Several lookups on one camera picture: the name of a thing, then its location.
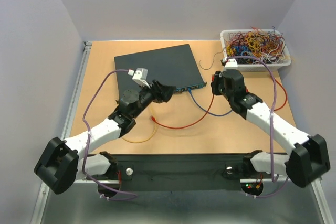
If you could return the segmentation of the dark blue network switch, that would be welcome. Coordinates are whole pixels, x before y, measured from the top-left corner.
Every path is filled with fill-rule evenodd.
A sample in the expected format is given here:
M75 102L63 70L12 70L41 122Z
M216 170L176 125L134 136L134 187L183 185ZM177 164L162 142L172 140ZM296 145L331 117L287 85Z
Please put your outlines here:
M116 56L114 63L116 69L145 68L148 70L147 82L157 80L161 84L175 86L175 93L207 85L189 44Z

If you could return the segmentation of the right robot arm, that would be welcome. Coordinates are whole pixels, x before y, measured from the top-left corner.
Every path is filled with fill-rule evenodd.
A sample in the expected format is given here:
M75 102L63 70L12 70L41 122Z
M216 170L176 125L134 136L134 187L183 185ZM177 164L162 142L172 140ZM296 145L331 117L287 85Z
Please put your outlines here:
M230 108L246 121L256 125L276 141L284 154L273 150L248 153L242 163L244 175L253 177L259 172L287 176L296 186L305 188L330 170L326 140L292 126L275 114L263 100L249 92L244 77L236 69L217 71L212 75L212 94L222 95Z

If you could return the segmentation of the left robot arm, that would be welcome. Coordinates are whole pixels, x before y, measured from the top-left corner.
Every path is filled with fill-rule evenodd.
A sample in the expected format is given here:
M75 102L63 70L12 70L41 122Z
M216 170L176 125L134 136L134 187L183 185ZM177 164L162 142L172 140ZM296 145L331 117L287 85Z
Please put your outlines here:
M90 152L129 133L136 124L136 117L152 102L167 103L175 90L175 86L153 80L140 91L124 91L116 109L100 124L64 140L52 138L35 165L34 173L55 194L65 192L76 180L86 175L83 165Z

